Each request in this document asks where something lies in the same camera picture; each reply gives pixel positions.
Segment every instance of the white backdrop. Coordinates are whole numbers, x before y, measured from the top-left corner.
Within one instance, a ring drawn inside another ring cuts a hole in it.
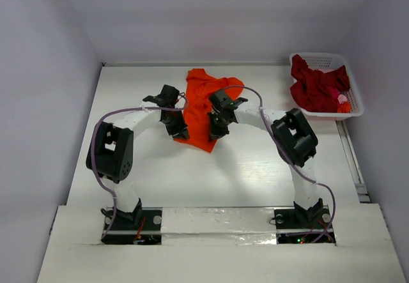
[[[365,0],[71,0],[102,61],[281,61],[334,51]]]
[[[69,1],[0,1],[0,282],[34,283],[101,64]]]
[[[368,0],[341,52],[351,62],[365,113],[348,129],[372,200],[379,203],[409,279],[409,0]]]

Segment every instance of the white plastic basket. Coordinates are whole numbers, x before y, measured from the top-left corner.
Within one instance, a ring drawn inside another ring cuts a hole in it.
[[[347,61],[339,54],[331,53],[293,53],[289,57],[289,62],[293,66],[293,56],[301,56],[308,64],[311,69],[332,69],[336,70],[341,66],[345,66],[346,73],[350,78],[351,88],[349,91],[342,93],[345,95],[351,104],[352,110],[349,113],[340,113],[340,112],[309,112],[303,108],[300,108],[301,111],[307,116],[316,116],[320,118],[327,118],[331,120],[341,121],[349,117],[360,116],[364,113],[364,106],[362,105],[362,100],[360,98],[357,85],[355,83],[355,78],[352,74],[351,68]]]

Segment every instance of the dual-arm robot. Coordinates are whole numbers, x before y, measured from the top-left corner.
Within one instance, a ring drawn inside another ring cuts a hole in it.
[[[147,96],[141,107],[157,105],[161,108],[175,108],[179,91],[165,85],[157,96]],[[223,89],[209,97],[212,104],[210,119],[210,140],[220,139],[229,133],[230,123],[240,123],[266,130],[258,105],[247,99],[232,100]],[[264,109],[263,113],[274,137],[286,152],[292,164],[307,177],[314,179],[314,156],[318,144],[317,137],[304,115],[298,109],[288,112]],[[181,111],[162,111],[143,109],[131,112],[113,123],[103,122],[96,132],[95,163],[99,176],[112,181],[111,188],[117,195],[117,215],[112,230],[136,231],[141,227],[142,218],[155,217],[158,210],[144,210],[133,181],[122,182],[130,173],[133,162],[133,140],[158,121],[165,124],[173,138],[188,139],[189,131]],[[86,160],[91,168],[91,148]],[[328,209],[318,195],[317,186],[303,179],[290,165],[294,183],[294,208],[275,211],[278,229],[312,229],[317,220]],[[107,218],[112,211],[103,210]]]

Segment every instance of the white panel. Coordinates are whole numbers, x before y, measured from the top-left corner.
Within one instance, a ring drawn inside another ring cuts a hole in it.
[[[354,71],[365,113],[348,131],[372,201],[380,204],[409,278],[407,113],[409,0],[368,0],[341,53]]]
[[[104,61],[277,61],[332,51],[365,0],[71,0]]]
[[[231,234],[171,238],[155,246],[95,245],[97,217],[93,206],[59,208],[39,283],[134,282],[136,277],[169,283],[405,282],[377,205],[341,207],[334,221],[342,240],[338,246],[244,245]]]
[[[166,234],[272,233],[273,208],[164,208],[160,231]]]
[[[275,234],[165,234],[162,246],[276,245]]]
[[[0,281],[34,283],[101,64],[69,0],[0,3]]]

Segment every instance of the wire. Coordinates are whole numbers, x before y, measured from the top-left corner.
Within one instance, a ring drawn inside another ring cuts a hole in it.
[[[312,232],[314,230],[314,224],[313,227],[311,228],[311,231],[309,231],[307,234],[305,234],[302,238],[306,237],[310,232]]]
[[[112,111],[112,112],[108,112],[107,114],[103,115],[99,121],[96,123],[95,128],[94,128],[94,132],[92,133],[92,138],[91,138],[91,168],[92,171],[95,175],[96,180],[98,181],[98,184],[102,187],[102,189],[104,189],[105,191],[107,191],[108,193],[110,193],[112,195],[112,200],[114,201],[114,206],[113,206],[113,211],[112,211],[112,218],[111,221],[109,222],[109,225],[107,227],[107,229],[105,230],[104,233],[102,233],[101,239],[103,239],[105,236],[107,236],[109,230],[111,230],[111,227],[115,221],[116,218],[116,212],[117,212],[117,196],[116,196],[116,192],[108,187],[106,187],[104,185],[104,183],[102,183],[102,180],[100,178],[100,176],[98,175],[98,171],[96,169],[96,162],[95,162],[95,142],[96,142],[96,133],[98,132],[98,129],[100,128],[102,122],[104,122],[104,120],[106,118],[108,118],[109,116],[112,115],[116,115],[119,114],[121,112],[136,112],[136,111],[144,111],[145,109],[149,109],[149,110],[162,110],[162,111],[171,111],[171,112],[178,112],[178,111],[182,111],[184,109],[186,109],[189,106],[189,101],[187,100],[185,95],[180,95],[183,99],[185,99],[185,106],[183,106],[182,108],[175,108],[175,109],[170,109],[167,107],[157,107],[157,106],[151,106],[151,107],[131,107],[129,109],[118,109],[116,111]]]
[[[326,226],[320,219],[318,219],[318,223],[319,223],[320,225],[322,225],[322,226],[324,227],[324,229],[327,228],[327,226]]]
[[[143,219],[142,219],[142,222],[141,222],[141,226],[139,227],[139,229],[138,229],[138,231],[136,232],[136,236],[135,236],[135,238],[134,238],[134,241],[137,241],[137,240],[140,240],[141,239],[141,231],[143,230],[143,226],[145,225],[145,221],[146,221],[146,218],[144,217]]]
[[[320,235],[318,235],[311,243],[315,243],[317,242],[322,236],[327,234],[328,231],[328,227],[331,226],[331,223],[335,217],[335,210],[336,210],[336,202],[335,202],[335,195],[333,193],[333,191],[331,190],[331,188],[326,185],[326,184],[322,184],[322,183],[318,183],[317,181],[309,178],[308,176],[304,175],[304,173],[302,173],[302,171],[291,161],[290,157],[288,156],[288,154],[285,152],[284,148],[281,146],[280,142],[274,137],[273,131],[270,128],[270,125],[268,124],[268,121],[264,115],[264,108],[263,108],[263,98],[261,97],[261,95],[254,89],[247,87],[247,86],[240,86],[240,85],[232,85],[232,86],[227,86],[224,87],[223,89],[230,89],[230,88],[244,88],[247,89],[249,91],[252,91],[253,93],[255,93],[257,95],[257,97],[259,98],[259,109],[260,109],[260,115],[261,115],[261,119],[263,120],[263,123],[266,127],[266,131],[268,132],[268,134],[270,134],[270,137],[272,138],[272,140],[274,141],[275,145],[277,146],[277,149],[279,150],[279,153],[284,157],[284,161],[290,165],[303,179],[305,179],[306,181],[312,183],[312,184],[317,184],[318,186],[324,187],[326,188],[331,195],[332,198],[332,216],[331,219],[328,223],[328,226],[324,229],[324,231],[322,233],[320,233]]]
[[[182,98],[186,100],[186,94],[185,93],[180,93],[179,96],[180,96],[180,98],[176,100],[176,103],[178,103],[179,100],[182,99]]]

